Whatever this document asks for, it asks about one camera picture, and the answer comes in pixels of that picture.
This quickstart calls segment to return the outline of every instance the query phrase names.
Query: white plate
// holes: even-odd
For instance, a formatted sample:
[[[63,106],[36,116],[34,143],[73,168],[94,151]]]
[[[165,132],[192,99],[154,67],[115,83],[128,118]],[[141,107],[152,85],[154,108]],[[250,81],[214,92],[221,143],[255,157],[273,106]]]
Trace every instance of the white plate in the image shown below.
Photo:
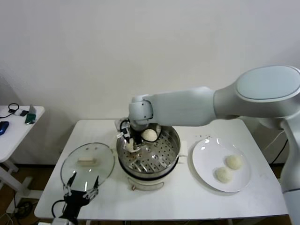
[[[226,166],[225,159],[229,155],[240,155],[243,166],[232,170],[232,181],[220,182],[215,171]],[[209,138],[200,141],[193,150],[193,164],[199,176],[210,186],[224,192],[237,192],[242,190],[250,181],[251,167],[243,152],[233,144],[219,138]]]

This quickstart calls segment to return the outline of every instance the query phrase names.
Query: wooden floor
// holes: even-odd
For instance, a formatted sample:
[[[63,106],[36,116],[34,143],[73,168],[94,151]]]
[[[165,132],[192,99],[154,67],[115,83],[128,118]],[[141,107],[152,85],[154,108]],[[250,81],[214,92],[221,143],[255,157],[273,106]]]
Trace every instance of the wooden floor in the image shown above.
[[[276,177],[279,178],[280,172],[282,167],[275,166],[272,168],[273,172],[275,173]],[[46,183],[52,173],[53,167],[19,167],[19,171],[17,173],[13,173],[13,176],[22,182],[25,177],[32,176],[34,179],[30,184],[29,188],[33,190],[43,190],[46,186]],[[12,201],[14,196],[13,190],[8,186],[4,185],[3,188],[0,190],[0,216],[5,213],[6,208]],[[3,216],[0,218],[0,225],[6,225],[8,218]],[[38,218],[34,216],[34,209],[32,210],[31,214],[24,218],[19,219],[19,222],[13,217],[13,222],[15,225],[32,225],[38,221]],[[52,220],[45,220],[41,219],[41,222],[51,222]],[[233,220],[233,224],[238,223],[240,220]],[[122,225],[124,224],[121,221],[92,221],[91,225]],[[127,225],[226,225],[226,220],[215,220],[215,221],[127,221]],[[257,225],[291,225],[290,219],[288,216],[278,216],[278,217],[268,217],[265,218],[263,221],[257,223]]]

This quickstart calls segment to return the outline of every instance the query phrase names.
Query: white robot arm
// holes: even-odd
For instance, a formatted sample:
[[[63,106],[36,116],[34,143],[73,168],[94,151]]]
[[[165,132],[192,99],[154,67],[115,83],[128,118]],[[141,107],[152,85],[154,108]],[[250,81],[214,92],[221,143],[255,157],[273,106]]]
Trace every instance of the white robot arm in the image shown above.
[[[290,153],[281,186],[292,221],[300,225],[300,70],[271,66],[250,70],[232,85],[137,96],[129,105],[133,129],[150,123],[164,126],[203,126],[216,119],[257,117],[271,128],[284,129]]]

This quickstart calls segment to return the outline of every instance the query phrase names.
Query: white table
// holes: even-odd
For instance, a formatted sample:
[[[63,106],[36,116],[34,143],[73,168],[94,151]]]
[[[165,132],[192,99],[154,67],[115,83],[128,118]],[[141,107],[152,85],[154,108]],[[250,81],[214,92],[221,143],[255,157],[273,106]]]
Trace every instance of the white table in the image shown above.
[[[29,110],[29,106],[20,106],[21,110]],[[43,115],[45,109],[42,106],[35,106],[36,109],[36,120]],[[0,105],[0,116],[8,115],[8,106]],[[3,184],[6,183],[12,189],[16,191],[15,201],[16,204],[20,202],[23,197],[27,198],[39,198],[42,191],[29,190],[27,187],[30,184],[32,177],[25,178],[23,183],[17,181],[12,175],[12,172],[17,172],[18,168],[9,160],[9,157],[14,153],[15,149],[19,146],[24,137],[32,129],[34,124],[25,124],[26,116],[16,116],[11,115],[7,118],[0,119],[0,121],[8,121],[9,126],[5,133],[0,136],[0,163],[3,163],[9,168],[6,172],[2,167],[0,167],[0,189]],[[14,202],[12,201],[7,209],[7,213],[12,213],[14,211]]]
[[[183,148],[185,163],[177,164],[156,191],[130,190],[127,176],[118,160],[111,176],[99,187],[99,195],[82,207],[78,219],[86,220],[201,220],[249,218],[287,214],[281,187],[267,161],[241,120],[217,120],[204,127],[175,127]],[[51,206],[63,198],[60,168],[77,147],[92,142],[108,144],[115,151],[113,120],[77,122],[35,209],[38,218],[52,218]],[[249,185],[235,194],[213,190],[195,174],[190,153],[195,142],[206,136],[226,139],[244,152],[252,166]],[[55,206],[61,215],[63,204]]]

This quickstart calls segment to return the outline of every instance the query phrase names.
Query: blue object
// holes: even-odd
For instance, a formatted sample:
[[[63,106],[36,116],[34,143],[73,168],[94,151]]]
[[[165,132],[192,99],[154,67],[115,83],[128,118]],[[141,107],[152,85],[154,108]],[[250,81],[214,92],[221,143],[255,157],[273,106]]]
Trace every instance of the blue object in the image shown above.
[[[8,121],[1,121],[0,122],[0,135],[4,134],[6,129],[9,126],[9,122]]]

